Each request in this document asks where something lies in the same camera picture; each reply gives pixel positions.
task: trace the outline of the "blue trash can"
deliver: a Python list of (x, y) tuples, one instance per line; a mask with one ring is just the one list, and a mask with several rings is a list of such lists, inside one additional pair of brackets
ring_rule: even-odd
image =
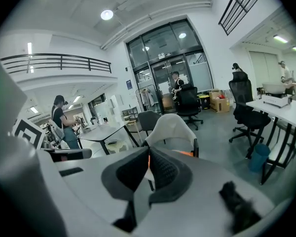
[(249, 169), (252, 172), (259, 172), (262, 169), (262, 166), (267, 160), (270, 153), (271, 150), (267, 145), (257, 144), (249, 162)]

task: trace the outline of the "chair base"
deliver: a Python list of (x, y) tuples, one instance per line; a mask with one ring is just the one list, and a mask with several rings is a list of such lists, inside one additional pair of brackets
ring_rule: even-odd
[(201, 124), (203, 124), (203, 122), (204, 122), (202, 119), (195, 119), (195, 118), (192, 118), (191, 116), (189, 116), (188, 119), (187, 120), (184, 120), (184, 121), (185, 121), (186, 124), (193, 124), (193, 125), (195, 125), (196, 130), (198, 130), (198, 125), (195, 124), (195, 123), (196, 122), (201, 122)]
[[(243, 137), (243, 136), (246, 136), (248, 137), (248, 140), (249, 140), (249, 144), (250, 144), (250, 147), (252, 147), (252, 140), (251, 140), (251, 136), (254, 136), (254, 137), (257, 137), (257, 134), (254, 133), (254, 132), (251, 132), (250, 131), (250, 128), (248, 128), (247, 130), (245, 129), (242, 129), (242, 128), (239, 128), (239, 127), (235, 127), (232, 131), (240, 131), (241, 133), (240, 134), (237, 134), (236, 136), (233, 136), (232, 138), (229, 139), (229, 142), (232, 143), (233, 139), (236, 139), (236, 138), (240, 138), (240, 137)], [(260, 143), (262, 143), (264, 140), (264, 137), (260, 137)]]

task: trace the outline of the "gray floor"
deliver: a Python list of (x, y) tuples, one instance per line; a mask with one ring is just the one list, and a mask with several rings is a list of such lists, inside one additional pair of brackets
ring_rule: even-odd
[[(233, 132), (232, 129), (235, 126), (240, 126), (237, 125), (232, 111), (216, 114), (212, 110), (204, 110), (199, 113), (198, 117), (203, 119), (204, 123), (199, 124), (198, 131), (195, 130), (193, 125), (190, 128), (197, 137), (200, 158), (216, 162), (251, 183), (266, 194), (275, 204), (294, 195), (296, 192), (296, 157), (286, 169), (277, 167), (267, 182), (264, 185), (260, 185), (261, 173), (252, 173), (248, 169), (249, 160), (245, 159), (249, 147), (248, 139), (242, 137), (235, 139), (232, 143), (228, 141), (230, 137), (239, 133), (238, 131)], [(271, 128), (272, 122), (263, 131), (262, 135), (265, 137), (265, 143)], [(133, 136), (140, 142), (137, 134), (134, 133)], [(143, 131), (141, 132), (141, 138), (146, 138), (146, 133)], [(92, 149), (92, 157), (105, 156), (99, 143), (82, 141), (82, 146)], [(158, 146), (184, 151), (191, 150), (191, 146), (188, 143), (178, 139), (167, 140), (166, 145), (161, 141), (158, 143)]]

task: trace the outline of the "balcony railing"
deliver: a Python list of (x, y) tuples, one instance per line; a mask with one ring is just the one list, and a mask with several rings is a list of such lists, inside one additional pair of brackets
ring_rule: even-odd
[(258, 0), (230, 0), (219, 25), (229, 35)]
[(112, 73), (110, 62), (69, 54), (21, 54), (5, 57), (0, 60), (9, 74), (34, 73), (36, 70), (43, 69), (88, 69), (89, 71), (100, 70)]

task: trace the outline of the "black table frame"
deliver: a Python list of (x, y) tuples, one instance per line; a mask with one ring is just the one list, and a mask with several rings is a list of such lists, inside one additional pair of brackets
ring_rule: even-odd
[[(128, 136), (129, 136), (129, 137), (132, 139), (132, 141), (134, 142), (134, 144), (135, 144), (137, 147), (139, 147), (139, 144), (137, 143), (137, 141), (135, 140), (135, 138), (133, 137), (133, 135), (131, 134), (131, 132), (128, 130), (127, 126), (124, 125), (124, 126), (122, 126), (120, 129), (122, 129), (123, 127), (124, 127), (125, 131), (127, 132)], [(115, 131), (114, 133), (112, 133), (110, 136), (108, 136), (108, 137), (106, 137), (106, 138), (104, 138), (104, 139), (102, 139), (102, 140), (89, 140), (89, 141), (100, 142), (100, 144), (101, 144), (101, 146), (102, 146), (102, 148), (103, 148), (103, 150), (104, 150), (104, 153), (108, 156), (110, 153), (109, 153), (109, 151), (108, 151), (108, 149), (107, 149), (107, 147), (106, 147), (106, 145), (105, 145), (105, 140), (106, 140), (107, 138), (110, 138), (113, 134), (117, 133), (120, 129), (118, 129), (117, 131)], [(82, 148), (80, 138), (78, 138), (78, 143), (79, 143), (80, 147)]]
[[(274, 135), (274, 132), (275, 132), (275, 128), (276, 128), (276, 123), (278, 121), (278, 118), (275, 117), (275, 120), (274, 120), (274, 123), (273, 123), (273, 126), (272, 126), (272, 130), (271, 130), (271, 133), (270, 133), (270, 136), (266, 142), (266, 145), (269, 146), (271, 141), (272, 141), (272, 138), (273, 138), (273, 135)], [(259, 141), (259, 138), (261, 137), (262, 135), (262, 132), (263, 132), (263, 129), (264, 127), (262, 127), (259, 132), (258, 132), (258, 135), (256, 136), (256, 139), (254, 141), (254, 143), (252, 144), (252, 146), (248, 149), (248, 153), (246, 155), (246, 158), (248, 159), (251, 159), (251, 155), (252, 155), (252, 152), (254, 150), (254, 147), (258, 144), (258, 141)], [(288, 142), (288, 138), (291, 134), (291, 129), (292, 129), (292, 124), (289, 124), (287, 125), (287, 129), (286, 129), (286, 132), (285, 132), (285, 137), (284, 137), (284, 140), (282, 142), (282, 146), (281, 146), (281, 149), (276, 157), (275, 160), (271, 160), (271, 159), (267, 159), (267, 161), (263, 164), (262, 166), (262, 178), (261, 178), (261, 185), (263, 185), (267, 180), (268, 178), (270, 177), (270, 175), (272, 174), (272, 172), (274, 171), (274, 169), (276, 167), (282, 167), (282, 168), (286, 168), (287, 165), (289, 164), (289, 162), (295, 157), (296, 155), (296, 148), (295, 148), (295, 143), (296, 143), (296, 127), (295, 127), (295, 130), (294, 130), (294, 134), (293, 134), (293, 138), (292, 138), (292, 142), (291, 142), (291, 145), (290, 145), (290, 148), (289, 148), (289, 151), (287, 153), (287, 156), (284, 160), (283, 163), (280, 163), (280, 159), (281, 159), (281, 156), (285, 150), (285, 147), (287, 145), (287, 142)], [(266, 169), (266, 165), (267, 164), (271, 164), (271, 168), (265, 172), (265, 169)]]

